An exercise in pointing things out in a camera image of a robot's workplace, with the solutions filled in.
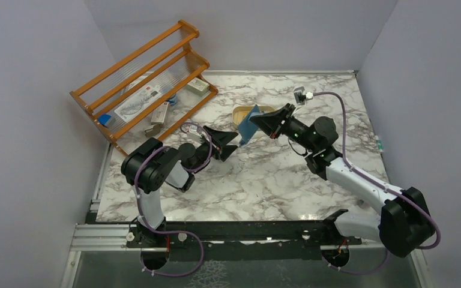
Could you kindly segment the blue leather card holder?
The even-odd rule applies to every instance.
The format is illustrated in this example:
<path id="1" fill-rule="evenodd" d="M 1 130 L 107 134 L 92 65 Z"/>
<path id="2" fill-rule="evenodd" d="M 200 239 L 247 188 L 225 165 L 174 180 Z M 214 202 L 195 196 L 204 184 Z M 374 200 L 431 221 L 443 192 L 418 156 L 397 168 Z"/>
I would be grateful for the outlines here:
<path id="1" fill-rule="evenodd" d="M 241 140 L 239 141 L 240 146 L 248 144 L 253 135 L 257 132 L 258 127 L 250 121 L 252 116 L 261 115 L 259 106 L 255 105 L 251 111 L 243 118 L 240 124 L 237 126 L 237 129 L 241 135 Z"/>

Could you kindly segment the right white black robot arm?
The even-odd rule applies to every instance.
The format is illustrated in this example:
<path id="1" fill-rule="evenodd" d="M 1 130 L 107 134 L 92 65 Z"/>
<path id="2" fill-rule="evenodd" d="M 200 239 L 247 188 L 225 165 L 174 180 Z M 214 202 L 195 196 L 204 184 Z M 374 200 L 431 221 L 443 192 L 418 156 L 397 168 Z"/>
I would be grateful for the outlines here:
<path id="1" fill-rule="evenodd" d="M 377 216 L 344 212 L 322 228 L 323 238 L 337 244 L 346 236 L 378 241 L 393 255 L 405 257 L 414 249 L 424 249 L 424 242 L 440 231 L 429 214 L 421 191 L 402 189 L 381 181 L 350 163 L 333 147 L 338 139 L 333 119 L 320 116 L 307 126 L 294 117 L 295 107 L 287 104 L 279 110 L 253 112 L 249 122 L 272 139 L 281 135 L 301 145 L 309 170 L 318 177 L 337 184 L 370 205 Z"/>

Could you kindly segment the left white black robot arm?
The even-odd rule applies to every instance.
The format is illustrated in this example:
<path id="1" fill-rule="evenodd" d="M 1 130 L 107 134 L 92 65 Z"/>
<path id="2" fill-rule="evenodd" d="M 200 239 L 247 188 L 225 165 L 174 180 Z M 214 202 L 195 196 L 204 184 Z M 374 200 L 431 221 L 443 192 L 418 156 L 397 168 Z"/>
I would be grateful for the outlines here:
<path id="1" fill-rule="evenodd" d="M 184 132 L 191 142 L 173 148 L 152 137 L 126 156 L 121 164 L 126 182 L 135 189 L 137 219 L 144 226 L 142 239 L 153 247 L 164 241 L 162 185 L 184 193 L 194 183 L 195 174 L 206 168 L 211 160 L 224 162 L 238 148 L 230 144 L 238 136 L 235 131 L 189 124 Z"/>

